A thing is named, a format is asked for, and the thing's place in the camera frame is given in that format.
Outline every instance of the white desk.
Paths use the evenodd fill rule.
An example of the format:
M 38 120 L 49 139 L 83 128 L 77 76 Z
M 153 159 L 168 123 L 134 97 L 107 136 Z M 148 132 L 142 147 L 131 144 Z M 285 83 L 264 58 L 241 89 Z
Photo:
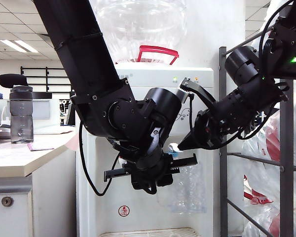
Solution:
M 0 140 L 0 237 L 76 236 L 75 152 L 65 145 L 74 135 L 35 135 L 34 144 L 54 149 L 33 152 Z

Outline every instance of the warning label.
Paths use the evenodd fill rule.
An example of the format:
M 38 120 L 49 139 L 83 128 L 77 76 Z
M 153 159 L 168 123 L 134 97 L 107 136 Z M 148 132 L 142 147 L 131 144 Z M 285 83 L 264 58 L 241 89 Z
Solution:
M 118 209 L 118 213 L 120 216 L 125 217 L 129 215 L 129 207 L 128 206 L 121 206 Z

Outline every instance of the paper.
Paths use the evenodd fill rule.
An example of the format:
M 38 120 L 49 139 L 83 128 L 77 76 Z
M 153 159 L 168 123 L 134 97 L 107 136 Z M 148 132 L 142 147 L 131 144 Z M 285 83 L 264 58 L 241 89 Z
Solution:
M 44 151 L 44 150 L 53 150 L 54 148 L 52 147 L 47 147 L 45 144 L 40 144 L 40 143 L 28 143 L 28 148 L 30 149 L 31 152 L 34 151 Z

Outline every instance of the metal rack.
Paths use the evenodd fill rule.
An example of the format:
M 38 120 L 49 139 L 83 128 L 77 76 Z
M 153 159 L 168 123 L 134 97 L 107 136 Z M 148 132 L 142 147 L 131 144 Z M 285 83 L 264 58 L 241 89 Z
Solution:
M 235 49 L 247 44 L 248 42 L 258 38 L 261 34 L 239 44 L 233 49 L 227 51 L 226 47 L 219 48 L 219 98 L 220 100 L 226 96 L 226 70 L 224 64 L 226 57 Z M 228 205 L 236 209 L 240 214 L 252 222 L 266 236 L 273 237 L 262 225 L 257 223 L 252 217 L 246 214 L 241 208 L 234 204 L 228 198 L 227 190 L 227 160 L 228 156 L 237 156 L 244 159 L 254 160 L 279 167 L 280 170 L 280 233 L 282 237 L 294 236 L 294 82 L 293 80 L 285 80 L 291 88 L 286 92 L 287 102 L 280 105 L 280 144 L 281 159 L 280 161 L 264 160 L 260 158 L 244 156 L 240 153 L 228 153 L 227 147 L 220 148 L 220 188 L 221 188 L 221 237 L 228 237 Z
M 50 76 L 50 72 L 51 71 L 59 71 L 59 70 L 64 70 L 63 68 L 49 68 L 49 67 L 45 67 L 45 68 L 29 68 L 29 67 L 23 67 L 21 66 L 20 68 L 21 70 L 21 74 L 24 75 L 24 70 L 45 70 L 45 75 L 43 76 L 27 76 L 25 75 L 27 78 L 37 78 L 37 79 L 44 79 L 44 83 L 29 83 L 29 85 L 31 86 L 45 86 L 45 91 L 46 92 L 52 92 L 55 94 L 68 94 L 73 90 L 73 87 L 70 83 L 49 83 L 49 79 L 68 79 L 67 76 Z M 50 86 L 70 86 L 70 91 L 50 91 Z

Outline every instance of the green light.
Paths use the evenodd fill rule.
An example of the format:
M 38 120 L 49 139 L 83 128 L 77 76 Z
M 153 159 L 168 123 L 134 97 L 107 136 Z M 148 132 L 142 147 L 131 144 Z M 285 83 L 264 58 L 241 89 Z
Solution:
M 291 63 L 296 63 L 296 57 L 292 58 Z

